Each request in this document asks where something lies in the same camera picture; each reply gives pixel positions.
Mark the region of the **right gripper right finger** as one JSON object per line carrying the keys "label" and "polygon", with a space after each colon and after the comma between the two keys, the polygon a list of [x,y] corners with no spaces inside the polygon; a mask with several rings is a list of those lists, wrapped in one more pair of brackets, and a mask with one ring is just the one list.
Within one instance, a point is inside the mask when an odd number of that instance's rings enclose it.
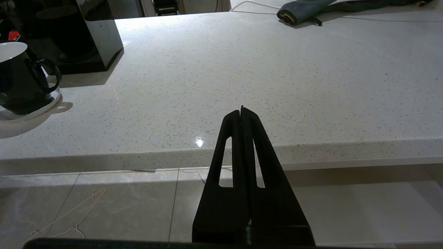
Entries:
{"label": "right gripper right finger", "polygon": [[242,153],[248,193],[248,242],[314,246],[301,206],[258,115],[242,107]]}

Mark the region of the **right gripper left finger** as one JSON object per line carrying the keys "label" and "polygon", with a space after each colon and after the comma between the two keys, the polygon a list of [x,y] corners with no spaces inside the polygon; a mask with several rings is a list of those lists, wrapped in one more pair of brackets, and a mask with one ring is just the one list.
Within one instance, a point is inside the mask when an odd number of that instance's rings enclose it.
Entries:
{"label": "right gripper left finger", "polygon": [[[249,221],[240,113],[223,118],[204,191],[192,225],[193,243],[245,243]],[[226,141],[232,139],[232,187],[220,186]]]}

